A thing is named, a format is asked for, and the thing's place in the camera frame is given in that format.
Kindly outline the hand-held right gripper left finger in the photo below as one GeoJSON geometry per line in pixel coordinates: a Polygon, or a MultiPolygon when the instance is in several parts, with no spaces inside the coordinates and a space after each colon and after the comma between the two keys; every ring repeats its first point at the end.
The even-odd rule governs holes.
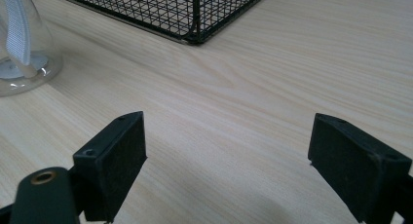
{"type": "Polygon", "coordinates": [[[73,155],[75,194],[87,220],[114,220],[146,159],[141,111],[116,118],[73,155]]]}

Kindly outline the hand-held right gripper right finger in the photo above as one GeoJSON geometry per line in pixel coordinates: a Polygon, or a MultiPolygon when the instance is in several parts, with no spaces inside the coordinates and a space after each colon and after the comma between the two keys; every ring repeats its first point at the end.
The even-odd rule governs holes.
{"type": "Polygon", "coordinates": [[[308,159],[357,222],[413,224],[413,160],[351,123],[315,116],[308,159]]]}

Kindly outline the clear glass flask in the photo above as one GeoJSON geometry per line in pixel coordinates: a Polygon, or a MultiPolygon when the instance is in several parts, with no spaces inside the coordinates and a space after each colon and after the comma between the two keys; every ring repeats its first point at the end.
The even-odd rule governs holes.
{"type": "Polygon", "coordinates": [[[32,0],[22,0],[29,22],[30,64],[23,65],[6,50],[8,17],[0,0],[0,96],[33,90],[53,79],[62,68],[62,55],[32,0]]]}

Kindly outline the white mesh strip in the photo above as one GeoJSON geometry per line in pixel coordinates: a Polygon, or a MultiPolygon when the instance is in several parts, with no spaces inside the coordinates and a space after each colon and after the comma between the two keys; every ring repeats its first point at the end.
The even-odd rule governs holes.
{"type": "Polygon", "coordinates": [[[23,65],[30,64],[31,37],[22,0],[4,0],[8,17],[6,50],[23,65]]]}

